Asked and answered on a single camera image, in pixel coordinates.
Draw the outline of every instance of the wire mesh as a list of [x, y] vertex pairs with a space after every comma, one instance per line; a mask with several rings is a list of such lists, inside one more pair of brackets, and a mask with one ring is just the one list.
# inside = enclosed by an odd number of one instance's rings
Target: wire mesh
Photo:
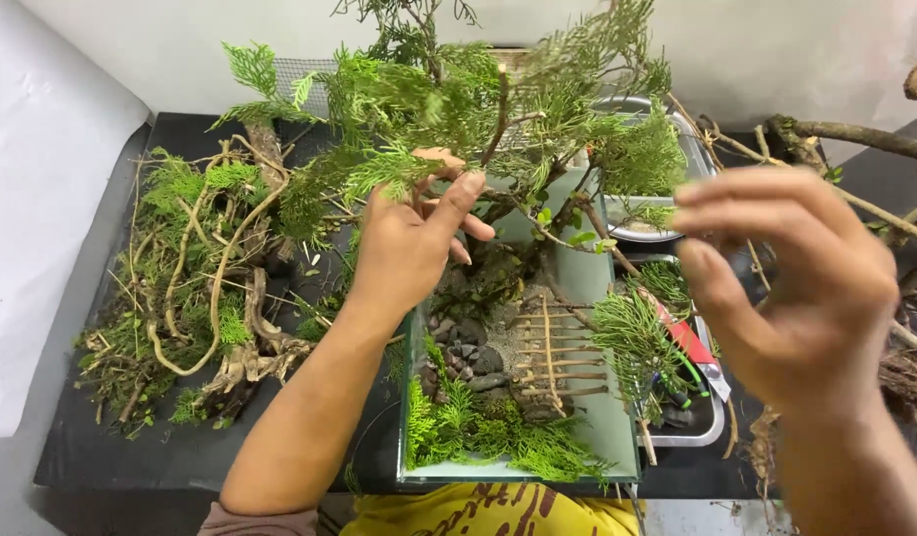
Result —
[[[291, 84], [295, 80], [315, 72], [336, 72], [337, 64], [332, 59], [294, 59], [274, 58], [276, 67], [276, 92], [284, 98], [292, 100]], [[303, 110], [317, 117], [329, 115], [329, 92], [322, 82], [313, 82], [309, 89], [309, 98]]]

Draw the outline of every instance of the metal tray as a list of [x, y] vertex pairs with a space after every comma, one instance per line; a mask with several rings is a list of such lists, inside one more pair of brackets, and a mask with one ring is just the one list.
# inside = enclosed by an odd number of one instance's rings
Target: metal tray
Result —
[[[650, 114], [651, 102], [647, 97], [613, 96], [601, 99], [595, 105], [599, 112], [613, 112], [616, 116], [626, 116], [627, 122], [640, 121], [643, 116]], [[679, 129], [678, 141], [680, 149], [687, 158], [686, 176], [692, 180], [716, 175], [716, 167], [710, 158], [709, 152], [697, 141], [696, 133], [679, 112], [667, 115], [668, 119]], [[605, 210], [607, 212], [608, 230], [614, 238], [630, 240], [632, 242], [663, 242], [678, 238], [680, 235], [674, 231], [661, 231], [658, 233], [643, 233], [631, 231], [615, 225], [626, 216], [623, 203], [617, 197], [605, 196]], [[673, 198], [645, 198], [629, 197], [628, 203], [634, 206], [648, 203], [659, 206], [673, 206]]]
[[[635, 267], [648, 262], [676, 262], [672, 255], [627, 255], [627, 260]], [[614, 272], [618, 279], [627, 273], [618, 262], [614, 263]], [[693, 318], [693, 325], [697, 336], [707, 348], [710, 347], [710, 338], [707, 335], [706, 324], [700, 317]], [[713, 389], [710, 389], [710, 398], [693, 398], [690, 406], [694, 414], [694, 423], [684, 428], [671, 426], [650, 426], [650, 439], [654, 446], [706, 446], [719, 438], [726, 424], [723, 413], [723, 401]], [[637, 436], [637, 444], [643, 446], [643, 440]]]

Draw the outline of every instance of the black table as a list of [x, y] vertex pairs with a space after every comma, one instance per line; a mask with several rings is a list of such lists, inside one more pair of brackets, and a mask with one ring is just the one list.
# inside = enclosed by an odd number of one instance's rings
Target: black table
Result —
[[[147, 141], [147, 150], [160, 146], [172, 154], [192, 160], [218, 152], [218, 140], [229, 139], [236, 133], [244, 134], [243, 129], [233, 123], [207, 132], [215, 119], [216, 116], [161, 114]], [[304, 131], [306, 126], [283, 124], [279, 129], [282, 139], [287, 141]], [[322, 151], [331, 143], [332, 136], [329, 127], [316, 126], [297, 142], [286, 164], [296, 165]], [[745, 141], [752, 143], [752, 135], [749, 134]], [[725, 165], [750, 164], [728, 154], [721, 156]], [[129, 214], [130, 211], [126, 211], [125, 238]], [[666, 243], [640, 246], [623, 243], [622, 247], [625, 253], [655, 249], [664, 253], [669, 251]], [[110, 284], [109, 280], [101, 281], [90, 318], [94, 317]], [[36, 485], [55, 490], [100, 490], [108, 495], [113, 491], [202, 490], [214, 496], [250, 427], [279, 389], [275, 380], [265, 380], [237, 422], [222, 430], [213, 430], [208, 425], [172, 425], [166, 420], [172, 411], [172, 401], [166, 401], [155, 409], [159, 416], [155, 426], [145, 428], [138, 439], [129, 441], [108, 433], [94, 422], [96, 408], [87, 400], [88, 393], [73, 387], [79, 373], [77, 361], [78, 356], [75, 355], [34, 477]], [[386, 371], [383, 365], [369, 391], [346, 462], [353, 461], [365, 493], [421, 493], [431, 490], [435, 488], [434, 484], [405, 486], [395, 481], [400, 414], [397, 401], [400, 394], [398, 387], [383, 380]], [[204, 370], [181, 379], [178, 384], [200, 385], [212, 375], [213, 370]], [[732, 397], [742, 443], [749, 439], [748, 423], [759, 417], [762, 406], [748, 396], [731, 375], [727, 374], [727, 380], [733, 386]], [[658, 448], [659, 465], [646, 469], [638, 494], [642, 498], [661, 499], [755, 499], [758, 496], [757, 479], [745, 450], [738, 446], [729, 459], [721, 459], [728, 444], [729, 426], [727, 421], [724, 432], [712, 445]], [[576, 496], [601, 493], [596, 485], [564, 484], [556, 487]], [[341, 475], [337, 476], [330, 492], [346, 491]]]

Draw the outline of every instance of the white backdrop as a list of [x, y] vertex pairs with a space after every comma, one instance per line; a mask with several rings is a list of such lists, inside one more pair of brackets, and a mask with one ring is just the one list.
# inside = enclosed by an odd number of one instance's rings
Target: white backdrop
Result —
[[21, 420], [107, 177], [146, 115], [40, 20], [0, 0], [0, 437]]
[[[155, 112], [220, 114], [250, 98], [226, 71], [220, 40], [327, 59], [363, 47], [373, 26], [329, 18], [334, 0], [21, 0]], [[470, 0], [483, 29], [439, 15], [444, 40], [527, 45], [598, 0]], [[775, 112], [895, 129], [917, 117], [902, 82], [917, 59], [917, 0], [656, 0], [654, 44], [691, 111], [751, 127]], [[827, 147], [834, 163], [857, 151]]]

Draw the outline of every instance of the brown sleeve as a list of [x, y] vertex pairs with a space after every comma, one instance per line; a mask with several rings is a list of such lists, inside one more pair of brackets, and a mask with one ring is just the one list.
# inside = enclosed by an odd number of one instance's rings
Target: brown sleeve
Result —
[[213, 503], [197, 536], [316, 536], [318, 519], [315, 510], [278, 516], [239, 516], [227, 512], [220, 503]]

